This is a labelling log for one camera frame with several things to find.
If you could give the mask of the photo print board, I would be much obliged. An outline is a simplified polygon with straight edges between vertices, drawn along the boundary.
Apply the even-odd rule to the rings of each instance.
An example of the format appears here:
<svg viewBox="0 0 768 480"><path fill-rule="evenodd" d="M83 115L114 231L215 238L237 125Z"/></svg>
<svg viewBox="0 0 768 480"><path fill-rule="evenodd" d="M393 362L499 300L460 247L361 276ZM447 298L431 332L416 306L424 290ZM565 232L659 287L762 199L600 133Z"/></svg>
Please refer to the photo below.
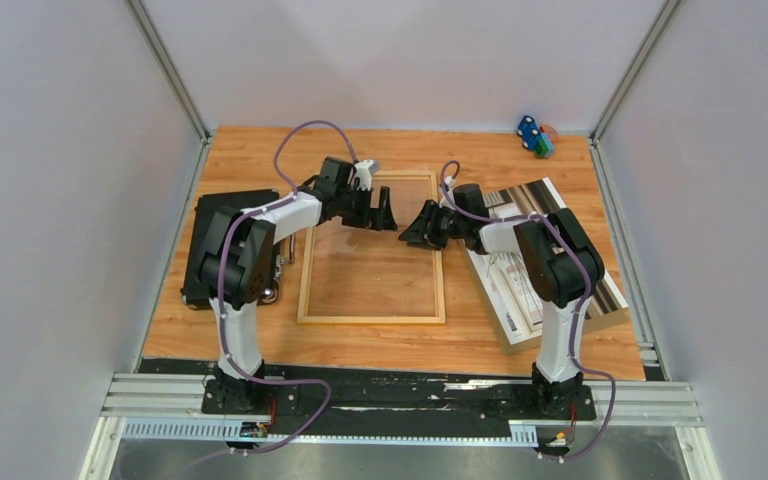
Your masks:
<svg viewBox="0 0 768 480"><path fill-rule="evenodd" d="M459 242L501 351L536 349L568 308L578 334L610 328L628 303L583 226L550 179L483 192L464 184L447 212L466 226Z"/></svg>

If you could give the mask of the wooden picture frame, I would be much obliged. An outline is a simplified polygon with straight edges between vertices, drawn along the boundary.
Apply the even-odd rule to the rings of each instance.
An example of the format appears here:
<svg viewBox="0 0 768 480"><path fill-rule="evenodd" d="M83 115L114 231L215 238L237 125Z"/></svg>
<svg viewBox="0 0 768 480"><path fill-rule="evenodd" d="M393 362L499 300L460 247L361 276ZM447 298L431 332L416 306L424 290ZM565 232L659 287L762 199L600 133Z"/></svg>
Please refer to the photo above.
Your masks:
<svg viewBox="0 0 768 480"><path fill-rule="evenodd" d="M299 325L443 325L446 323L440 251L398 240L428 199L436 199L431 171L385 171L395 231L345 227L333 220L306 231L296 322Z"/></svg>

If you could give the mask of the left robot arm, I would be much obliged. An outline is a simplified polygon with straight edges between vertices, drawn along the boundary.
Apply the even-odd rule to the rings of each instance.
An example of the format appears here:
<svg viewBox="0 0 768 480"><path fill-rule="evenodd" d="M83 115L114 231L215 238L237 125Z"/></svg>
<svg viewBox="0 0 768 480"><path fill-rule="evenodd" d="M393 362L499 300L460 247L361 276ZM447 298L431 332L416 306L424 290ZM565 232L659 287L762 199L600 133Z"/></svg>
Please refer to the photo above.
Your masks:
<svg viewBox="0 0 768 480"><path fill-rule="evenodd" d="M274 278L275 246L297 232L336 217L343 225L373 231L397 228L387 187L374 201L373 178L380 164L373 159L349 162L324 159L318 174L289 194L263 205L220 209L211 221L194 268L210 290L220 357L214 373L215 399L243 413L265 403L269 381L257 340L257 305Z"/></svg>

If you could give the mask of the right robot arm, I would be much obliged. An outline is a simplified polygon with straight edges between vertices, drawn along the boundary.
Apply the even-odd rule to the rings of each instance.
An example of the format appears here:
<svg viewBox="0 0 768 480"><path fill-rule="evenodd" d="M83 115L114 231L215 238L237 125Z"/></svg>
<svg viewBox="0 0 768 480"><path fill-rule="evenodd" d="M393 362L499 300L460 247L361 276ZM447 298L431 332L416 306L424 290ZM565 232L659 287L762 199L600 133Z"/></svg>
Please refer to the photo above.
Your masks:
<svg viewBox="0 0 768 480"><path fill-rule="evenodd" d="M400 241L442 250L459 240L478 255L518 254L532 291L542 302L541 344L532 366L525 405L546 418L588 418L591 396L576 350L580 325L604 263L568 208L549 215L491 217L480 187L442 186L441 201L428 200Z"/></svg>

